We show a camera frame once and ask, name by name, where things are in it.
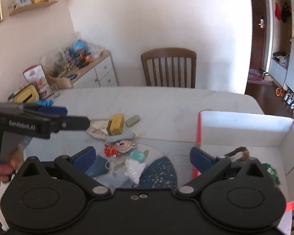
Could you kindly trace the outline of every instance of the wooden floor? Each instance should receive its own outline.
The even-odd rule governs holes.
[[[245,94],[254,97],[266,115],[294,118],[289,105],[283,98],[276,96],[276,88],[276,86],[247,83]]]

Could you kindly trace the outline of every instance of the wooden door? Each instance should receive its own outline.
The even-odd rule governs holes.
[[[251,0],[253,9],[253,39],[251,47],[250,69],[260,70],[264,66],[266,47],[266,0]]]

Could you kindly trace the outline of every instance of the glass cup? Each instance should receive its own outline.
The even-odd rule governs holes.
[[[53,98],[58,98],[61,95],[59,92],[59,88],[56,84],[52,84],[50,86],[50,89],[52,91]]]

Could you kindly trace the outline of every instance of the blue gripper pad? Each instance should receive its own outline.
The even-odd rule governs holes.
[[[68,114],[68,110],[66,107],[47,107],[47,106],[42,106],[38,109],[38,112],[45,113],[48,115],[60,115],[60,116],[66,116]]]
[[[94,147],[87,147],[71,157],[73,166],[84,173],[92,166],[95,160],[96,150]]]
[[[215,163],[216,159],[211,155],[207,154],[203,150],[193,147],[189,155],[191,164],[199,170],[200,173],[204,173],[206,170],[211,168]]]

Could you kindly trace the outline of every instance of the wooden shelf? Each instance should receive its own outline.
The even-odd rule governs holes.
[[[57,2],[58,1],[52,1],[52,2],[41,2],[41,3],[33,3],[33,4],[24,5],[24,6],[18,7],[15,10],[13,10],[10,13],[10,16],[22,13],[24,11],[31,11],[31,10],[35,10],[35,9],[46,8],[51,5],[54,5]]]
[[[82,76],[84,76],[87,72],[93,69],[97,64],[101,63],[104,59],[108,58],[111,55],[110,51],[104,50],[100,57],[94,59],[92,63],[85,66],[84,68],[79,69],[77,66],[74,66],[71,71],[69,71],[62,78],[54,78],[51,76],[52,72],[47,74],[47,81],[49,84],[56,84],[59,89],[70,89],[73,88],[73,84],[77,82]],[[75,79],[69,80],[67,76],[71,74],[79,74]]]

